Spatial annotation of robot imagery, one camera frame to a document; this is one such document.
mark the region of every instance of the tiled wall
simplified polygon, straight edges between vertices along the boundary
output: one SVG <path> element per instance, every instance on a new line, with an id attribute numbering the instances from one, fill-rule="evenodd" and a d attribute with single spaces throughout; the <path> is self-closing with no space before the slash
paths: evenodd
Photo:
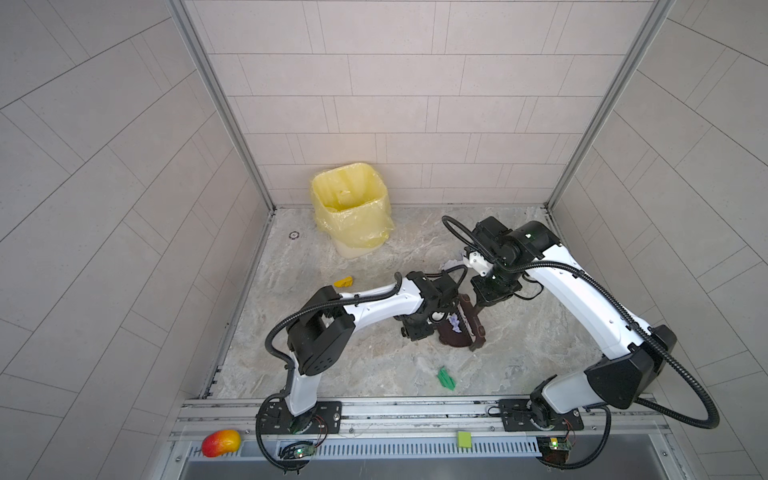
<path id="1" fill-rule="evenodd" d="M 0 44 L 0 477 L 136 479 L 266 207 L 162 0 L 4 0 Z"/>
<path id="2" fill-rule="evenodd" d="M 544 202 L 650 7 L 185 4 L 282 205 L 355 161 L 394 204 Z"/>
<path id="3" fill-rule="evenodd" d="M 764 0 L 678 0 L 554 209 L 720 407 L 715 430 L 673 422 L 699 480 L 768 478 L 766 25 Z M 704 415 L 671 369 L 652 390 Z"/>

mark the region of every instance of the yellow sponge piece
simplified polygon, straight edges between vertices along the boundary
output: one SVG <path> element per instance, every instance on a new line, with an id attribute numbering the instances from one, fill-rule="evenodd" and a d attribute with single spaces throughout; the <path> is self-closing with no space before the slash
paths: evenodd
<path id="1" fill-rule="evenodd" d="M 337 287 L 352 286 L 352 277 L 348 276 L 347 278 L 342 278 L 338 282 L 333 282 L 333 286 L 337 286 Z"/>
<path id="2" fill-rule="evenodd" d="M 456 432 L 456 443 L 460 449 L 472 448 L 472 433 L 469 432 Z"/>

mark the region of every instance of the yellow trash bin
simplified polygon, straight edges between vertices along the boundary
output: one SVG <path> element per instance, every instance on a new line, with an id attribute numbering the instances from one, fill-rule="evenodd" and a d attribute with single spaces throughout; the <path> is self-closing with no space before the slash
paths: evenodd
<path id="1" fill-rule="evenodd" d="M 394 230 L 386 185 L 368 164 L 321 172 L 310 185 L 315 222 L 344 258 L 373 252 Z"/>

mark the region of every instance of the toy fruit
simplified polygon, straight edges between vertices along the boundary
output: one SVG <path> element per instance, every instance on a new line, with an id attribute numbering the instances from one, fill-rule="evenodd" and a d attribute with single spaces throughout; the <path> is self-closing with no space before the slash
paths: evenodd
<path id="1" fill-rule="evenodd" d="M 225 453 L 237 452 L 240 442 L 240 433 L 237 430 L 219 430 L 203 440 L 201 450 L 206 457 L 217 457 Z"/>

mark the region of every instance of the black cable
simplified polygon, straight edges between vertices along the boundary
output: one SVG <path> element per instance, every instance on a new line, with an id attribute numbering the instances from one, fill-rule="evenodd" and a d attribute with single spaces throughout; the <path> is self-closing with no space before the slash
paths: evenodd
<path id="1" fill-rule="evenodd" d="M 456 270 L 459 270 L 459 269 L 464 270 L 462 272 L 462 275 L 459 277 L 458 282 L 456 282 L 456 285 L 459 286 L 459 285 L 462 284 L 462 282 L 464 281 L 464 279 L 467 276 L 467 272 L 469 271 L 469 268 L 466 265 L 452 266 L 451 268 L 449 268 L 447 270 L 442 270 L 440 273 L 425 273 L 424 276 L 426 276 L 427 278 L 435 278 L 437 276 L 443 276 L 446 273 L 455 272 Z"/>
<path id="2" fill-rule="evenodd" d="M 647 343 L 648 346 L 653 351 L 655 351 L 655 353 L 657 353 L 667 363 L 669 363 L 675 372 L 677 372 L 681 377 L 683 377 L 683 380 L 685 380 L 688 386 L 699 397 L 699 400 L 701 400 L 701 403 L 703 404 L 704 408 L 707 411 L 707 418 L 705 420 L 695 419 L 693 417 L 689 417 L 688 415 L 683 415 L 682 413 L 675 412 L 672 409 L 668 409 L 667 407 L 658 405 L 657 403 L 651 402 L 650 400 L 646 400 L 646 399 L 635 399 L 635 403 L 637 403 L 638 405 L 648 407 L 649 409 L 653 409 L 661 413 L 662 415 L 666 415 L 679 422 L 686 423 L 688 425 L 692 425 L 700 429 L 714 429 L 720 424 L 720 413 L 717 411 L 717 407 L 715 406 L 714 401 L 709 396 L 709 394 L 704 389 L 704 387 L 701 386 L 701 384 L 699 384 L 699 382 L 694 378 L 694 376 L 692 376 L 685 369 L 685 367 L 682 364 L 680 364 L 680 362 L 678 362 L 659 342 L 657 342 L 651 335 L 649 335 L 648 332 L 646 332 L 643 329 L 643 327 L 639 323 L 637 323 L 637 321 L 635 321 L 635 319 L 632 317 L 632 315 L 629 314 L 627 309 L 625 309 L 624 306 L 621 305 L 621 303 L 619 303 L 618 300 L 616 300 L 614 296 L 611 295 L 610 292 L 608 292 L 597 280 L 589 276 L 589 274 L 572 265 L 568 265 L 567 263 L 554 262 L 551 260 L 539 260 L 536 262 L 525 263 L 523 265 L 517 265 L 512 267 L 506 266 L 504 265 L 503 262 L 500 261 L 500 259 L 496 255 L 493 254 L 493 252 L 485 248 L 485 246 L 483 246 L 480 243 L 479 239 L 471 231 L 469 231 L 469 228 L 462 225 L 455 218 L 444 215 L 442 218 L 442 222 L 451 233 L 453 233 L 454 235 L 459 237 L 462 241 L 467 243 L 465 239 L 461 238 L 458 235 L 458 233 L 449 226 L 449 223 L 456 225 L 462 232 L 466 233 L 468 237 L 472 239 L 474 244 L 470 245 L 471 247 L 476 247 L 487 261 L 493 263 L 494 267 L 498 267 L 501 270 L 504 270 L 506 273 L 524 273 L 526 270 L 530 270 L 534 268 L 556 268 L 560 270 L 565 270 L 571 273 L 573 276 L 577 278 L 581 278 L 585 282 L 589 283 L 611 304 L 612 307 L 614 307 L 614 309 L 616 309 L 616 311 L 621 316 L 621 318 L 625 321 L 627 326 L 632 331 L 634 331 L 637 335 L 639 335 L 640 338 L 642 338 L 643 341 Z"/>
<path id="3" fill-rule="evenodd" d="M 536 298 L 537 296 L 541 295 L 541 292 L 543 292 L 543 291 L 544 291 L 544 285 L 541 285 L 541 284 L 539 283 L 539 286 L 540 286 L 540 288 L 538 289 L 538 292 L 536 292 L 536 294 L 535 294 L 534 296 L 522 296 L 522 295 L 518 295 L 518 294 L 517 294 L 517 293 L 515 293 L 515 292 L 512 292 L 512 295 L 514 295 L 514 296 L 518 297 L 520 300 L 533 300 L 533 299 L 534 299 L 534 298 Z"/>
<path id="4" fill-rule="evenodd" d="M 342 298 L 338 300 L 328 300 L 326 302 L 306 306 L 301 310 L 299 310 L 298 312 L 288 315 L 286 318 L 281 320 L 277 325 L 272 327 L 269 333 L 267 333 L 266 339 L 264 339 L 264 348 L 267 350 L 267 352 L 270 353 L 270 355 L 283 360 L 286 363 L 286 369 L 288 370 L 288 379 L 286 381 L 286 388 L 283 389 L 281 392 L 273 393 L 272 395 L 264 399 L 261 406 L 259 407 L 259 412 L 257 413 L 257 416 L 256 416 L 256 427 L 253 433 L 256 436 L 256 442 L 259 446 L 259 450 L 261 451 L 261 455 L 263 455 L 264 458 L 266 458 L 266 460 L 269 463 L 276 466 L 277 468 L 280 468 L 284 472 L 298 472 L 301 468 L 306 466 L 307 463 L 309 463 L 308 461 L 307 462 L 291 462 L 290 464 L 281 463 L 280 460 L 277 460 L 276 458 L 274 458 L 266 450 L 266 447 L 264 446 L 264 441 L 261 438 L 261 435 L 263 434 L 261 432 L 261 423 L 262 423 L 261 417 L 264 413 L 266 413 L 266 410 L 270 402 L 276 399 L 283 400 L 288 396 L 288 394 L 290 393 L 291 379 L 293 378 L 293 370 L 296 368 L 293 364 L 293 359 L 291 359 L 286 353 L 283 353 L 278 349 L 276 349 L 275 346 L 272 344 L 272 341 L 275 340 L 275 337 L 277 336 L 277 334 L 280 332 L 280 330 L 284 328 L 290 328 L 294 323 L 299 321 L 299 318 L 301 318 L 304 315 L 315 313 L 318 310 L 324 310 L 327 308 L 334 308 L 334 307 L 346 306 L 346 305 L 357 305 L 359 303 L 368 303 L 368 302 L 375 302 L 378 300 L 385 300 L 390 298 L 391 296 L 395 296 L 400 291 L 401 286 L 402 286 L 402 275 L 400 274 L 400 272 L 395 272 L 395 286 L 393 286 L 389 292 L 378 293 L 376 295 Z"/>
<path id="5" fill-rule="evenodd" d="M 598 456 L 600 456 L 600 454 L 603 452 L 603 449 L 605 448 L 605 444 L 608 443 L 608 436 L 611 434 L 611 411 L 606 405 L 589 406 L 585 408 L 605 410 L 605 429 L 603 430 L 603 436 L 600 438 L 598 447 L 591 454 L 587 455 L 587 457 L 585 457 L 583 460 L 579 460 L 578 462 L 574 463 L 565 463 L 561 465 L 558 463 L 547 462 L 543 458 L 537 457 L 536 459 L 538 461 L 548 467 L 559 468 L 560 470 L 575 470 L 576 468 L 585 467 L 591 464 Z"/>

